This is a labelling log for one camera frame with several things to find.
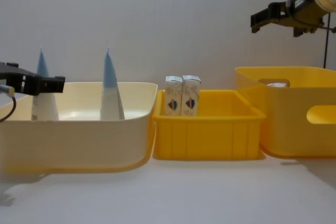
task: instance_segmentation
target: small carton box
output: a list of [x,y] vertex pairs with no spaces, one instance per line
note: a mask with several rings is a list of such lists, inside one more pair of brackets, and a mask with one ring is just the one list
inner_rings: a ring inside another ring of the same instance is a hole
[[200,98],[201,80],[197,76],[183,76],[182,116],[196,116]]
[[167,76],[165,86],[164,114],[177,116],[181,112],[182,99],[182,78],[178,76]]

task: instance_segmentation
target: cone-shaped package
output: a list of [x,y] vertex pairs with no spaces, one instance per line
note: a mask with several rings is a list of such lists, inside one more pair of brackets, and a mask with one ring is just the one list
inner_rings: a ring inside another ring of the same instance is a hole
[[[43,77],[49,77],[44,55],[40,53],[36,73]],[[32,121],[58,121],[58,110],[55,95],[53,93],[41,93],[33,97]]]
[[107,51],[104,62],[103,92],[101,95],[100,120],[125,119],[116,72]]

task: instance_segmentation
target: yellow plastic crate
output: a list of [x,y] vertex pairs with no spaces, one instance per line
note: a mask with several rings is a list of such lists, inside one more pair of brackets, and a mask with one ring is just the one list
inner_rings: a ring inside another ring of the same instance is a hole
[[154,109],[154,158],[257,159],[265,115],[237,91],[201,90],[198,116],[165,116],[164,91]]
[[[289,88],[260,80],[287,80]],[[261,145],[278,157],[336,157],[336,71],[314,67],[236,68],[237,89],[267,116]]]

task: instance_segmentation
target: white wall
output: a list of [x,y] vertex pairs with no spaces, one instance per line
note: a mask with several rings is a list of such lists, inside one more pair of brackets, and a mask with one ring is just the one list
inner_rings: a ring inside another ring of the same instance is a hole
[[234,87],[237,66],[322,66],[324,31],[250,32],[250,15],[276,1],[0,0],[0,60],[35,71],[42,45],[52,75],[99,81],[110,46],[119,81],[191,73],[203,88]]

